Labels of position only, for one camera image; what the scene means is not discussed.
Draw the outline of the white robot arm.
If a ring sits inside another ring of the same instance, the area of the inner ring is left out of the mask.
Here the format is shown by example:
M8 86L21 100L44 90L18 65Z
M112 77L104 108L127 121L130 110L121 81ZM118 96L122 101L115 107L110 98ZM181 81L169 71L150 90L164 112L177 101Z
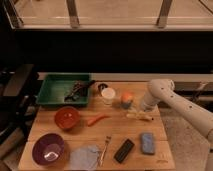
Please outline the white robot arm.
M205 171L213 171L213 113L176 94L174 88L171 79L150 80L140 101L140 108L143 112L150 112L163 101L178 112L208 140L210 146Z

